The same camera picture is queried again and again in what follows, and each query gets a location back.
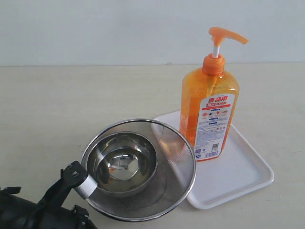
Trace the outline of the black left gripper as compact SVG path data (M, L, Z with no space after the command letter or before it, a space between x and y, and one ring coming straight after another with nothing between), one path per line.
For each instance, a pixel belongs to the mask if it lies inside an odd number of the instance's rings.
M62 190L60 178L52 185L34 210L27 216L25 229L95 229L86 209L75 205L72 210L62 208L70 191Z

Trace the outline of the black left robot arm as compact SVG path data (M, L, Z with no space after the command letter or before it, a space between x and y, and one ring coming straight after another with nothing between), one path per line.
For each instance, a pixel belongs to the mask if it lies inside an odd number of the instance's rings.
M75 205L62 207L74 188L63 178L53 184L37 202L16 196L21 187L0 191L0 227L2 229L95 229L86 209Z

